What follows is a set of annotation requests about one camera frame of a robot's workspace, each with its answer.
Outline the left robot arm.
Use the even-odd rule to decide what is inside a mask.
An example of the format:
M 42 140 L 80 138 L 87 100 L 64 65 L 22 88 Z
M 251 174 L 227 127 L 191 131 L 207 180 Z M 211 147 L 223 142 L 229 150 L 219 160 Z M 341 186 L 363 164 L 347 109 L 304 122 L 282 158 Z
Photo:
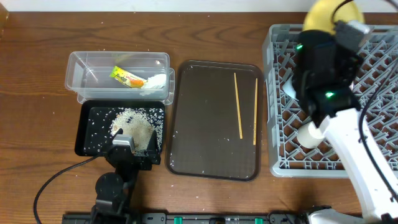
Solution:
M 153 131 L 144 154 L 137 156 L 132 152 L 134 138 L 122 129 L 117 131 L 104 150 L 104 158 L 115 171 L 103 174 L 96 182 L 97 196 L 90 223 L 142 223 L 141 213 L 130 209 L 132 193 L 139 171 L 160 164 L 158 147 L 157 132 Z

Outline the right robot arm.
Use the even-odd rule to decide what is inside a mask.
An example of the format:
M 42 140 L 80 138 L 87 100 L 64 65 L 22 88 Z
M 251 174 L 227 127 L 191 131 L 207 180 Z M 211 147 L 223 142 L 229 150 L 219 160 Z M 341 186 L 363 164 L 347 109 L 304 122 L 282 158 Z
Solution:
M 367 106 L 350 88 L 364 59 L 354 43 L 321 30 L 299 34 L 295 99 L 337 153 L 367 223 L 397 223 L 397 178 L 368 125 Z

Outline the light blue bowl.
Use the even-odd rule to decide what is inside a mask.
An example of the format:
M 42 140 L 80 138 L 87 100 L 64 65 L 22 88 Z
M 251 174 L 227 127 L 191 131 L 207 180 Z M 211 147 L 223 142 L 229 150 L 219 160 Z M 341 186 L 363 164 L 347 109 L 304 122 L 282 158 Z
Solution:
M 297 99 L 296 91 L 293 87 L 293 77 L 290 77 L 289 79 L 286 80 L 286 82 L 282 86 L 282 89 L 287 96 L 289 96 L 295 100 Z

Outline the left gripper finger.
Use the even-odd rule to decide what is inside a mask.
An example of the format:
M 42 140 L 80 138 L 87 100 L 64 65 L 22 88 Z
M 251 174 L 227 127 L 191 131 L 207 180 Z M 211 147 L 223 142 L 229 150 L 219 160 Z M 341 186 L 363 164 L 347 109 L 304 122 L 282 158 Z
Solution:
M 159 157 L 160 156 L 159 144 L 157 141 L 157 132 L 156 131 L 153 131 L 150 136 L 150 140 L 148 142 L 146 152 L 149 157 Z
M 112 145 L 121 145 L 123 143 L 123 140 L 123 130 L 119 128 L 111 138 Z

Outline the white tissue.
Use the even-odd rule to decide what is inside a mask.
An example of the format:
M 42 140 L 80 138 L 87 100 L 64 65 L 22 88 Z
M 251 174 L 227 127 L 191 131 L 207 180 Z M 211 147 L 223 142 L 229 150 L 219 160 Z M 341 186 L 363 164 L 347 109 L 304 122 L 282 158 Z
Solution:
M 145 90 L 158 90 L 162 89 L 166 85 L 167 76 L 164 73 L 149 77 L 147 82 L 141 87 Z

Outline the white cup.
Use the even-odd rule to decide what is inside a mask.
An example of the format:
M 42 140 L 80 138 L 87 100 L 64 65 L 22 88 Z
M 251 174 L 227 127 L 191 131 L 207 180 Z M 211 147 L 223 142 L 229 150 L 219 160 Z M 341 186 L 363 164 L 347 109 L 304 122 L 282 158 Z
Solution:
M 308 149 L 316 148 L 325 139 L 322 132 L 315 126 L 313 121 L 304 124 L 297 131 L 298 143 Z

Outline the green orange snack wrapper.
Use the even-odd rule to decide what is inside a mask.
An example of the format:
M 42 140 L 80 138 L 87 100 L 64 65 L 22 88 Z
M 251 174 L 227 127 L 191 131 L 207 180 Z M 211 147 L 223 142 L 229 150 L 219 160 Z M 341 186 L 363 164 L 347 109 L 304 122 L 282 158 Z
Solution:
M 113 68 L 109 76 L 129 88 L 142 88 L 147 83 L 146 79 L 138 77 L 118 66 Z

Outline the yellow round plate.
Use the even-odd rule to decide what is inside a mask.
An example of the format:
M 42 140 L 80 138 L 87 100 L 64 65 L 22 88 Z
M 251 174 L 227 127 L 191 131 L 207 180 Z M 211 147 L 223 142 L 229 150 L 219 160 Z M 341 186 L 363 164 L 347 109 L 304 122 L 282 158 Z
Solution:
M 364 15 L 353 0 L 319 0 L 305 16 L 302 31 L 320 30 L 334 34 L 338 21 L 364 23 Z

